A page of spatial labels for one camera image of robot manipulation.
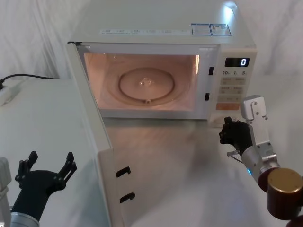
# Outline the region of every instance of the microwave button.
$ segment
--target microwave button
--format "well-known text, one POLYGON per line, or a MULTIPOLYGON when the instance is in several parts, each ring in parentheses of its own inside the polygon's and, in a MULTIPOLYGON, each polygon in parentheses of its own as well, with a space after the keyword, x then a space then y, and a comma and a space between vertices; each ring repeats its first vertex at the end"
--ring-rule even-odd
POLYGON ((219 94, 237 95, 243 93, 243 87, 220 87, 219 94))
POLYGON ((218 96, 218 103, 238 103, 241 99, 242 96, 220 95, 218 96))
POLYGON ((221 85, 245 85, 245 78, 223 77, 221 85))

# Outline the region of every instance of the metal robot arm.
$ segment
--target metal robot arm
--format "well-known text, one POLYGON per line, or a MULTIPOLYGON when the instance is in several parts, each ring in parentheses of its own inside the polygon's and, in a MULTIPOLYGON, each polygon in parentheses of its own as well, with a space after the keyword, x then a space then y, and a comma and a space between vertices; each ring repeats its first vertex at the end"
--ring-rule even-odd
POLYGON ((7 184, 11 181, 9 165, 6 158, 0 159, 4 162, 4 165, 0 166, 0 227, 2 227, 1 222, 4 226, 10 227, 39 227, 39 220, 48 198, 54 192, 63 190, 67 181, 77 170, 71 152, 68 153, 65 165, 59 173, 46 170, 30 171, 37 159, 38 155, 33 151, 28 160, 21 160, 19 163, 15 180, 19 182, 21 192, 11 211, 6 197, 7 184))
POLYGON ((264 97, 249 96, 241 103, 246 122, 225 118, 220 143, 231 144, 259 187, 267 193, 267 209, 281 220, 296 218, 303 206, 303 178, 294 170, 281 168, 269 140, 264 97))

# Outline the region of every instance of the gold cylinder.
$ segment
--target gold cylinder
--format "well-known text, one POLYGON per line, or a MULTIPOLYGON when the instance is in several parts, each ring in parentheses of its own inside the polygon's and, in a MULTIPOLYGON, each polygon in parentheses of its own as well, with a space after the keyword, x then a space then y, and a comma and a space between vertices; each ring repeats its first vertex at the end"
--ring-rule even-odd
POLYGON ((277 168, 268 175, 267 209, 281 220, 298 216, 301 206, 303 180, 294 170, 277 168))

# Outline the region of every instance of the microwave label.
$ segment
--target microwave label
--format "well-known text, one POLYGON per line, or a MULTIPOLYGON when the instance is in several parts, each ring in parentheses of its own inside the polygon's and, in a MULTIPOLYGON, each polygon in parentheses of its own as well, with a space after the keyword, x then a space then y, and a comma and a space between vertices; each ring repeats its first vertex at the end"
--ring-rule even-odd
POLYGON ((227 24, 210 24, 212 35, 231 36, 231 32, 227 24))
POLYGON ((190 30, 102 29, 100 35, 191 35, 190 30))
POLYGON ((191 24, 193 35, 212 35, 209 24, 191 24))

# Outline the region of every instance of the white curtain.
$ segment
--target white curtain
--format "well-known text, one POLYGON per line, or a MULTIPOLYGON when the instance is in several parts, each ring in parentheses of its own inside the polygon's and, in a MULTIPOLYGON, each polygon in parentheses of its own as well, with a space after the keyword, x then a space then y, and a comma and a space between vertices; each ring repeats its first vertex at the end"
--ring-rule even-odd
MULTIPOLYGON (((70 77, 64 45, 90 0, 0 0, 0 77, 70 77)), ((303 75, 303 1, 237 0, 258 47, 256 76, 303 75)))
POLYGON ((0 0, 0 77, 70 77, 64 45, 89 0, 0 0))

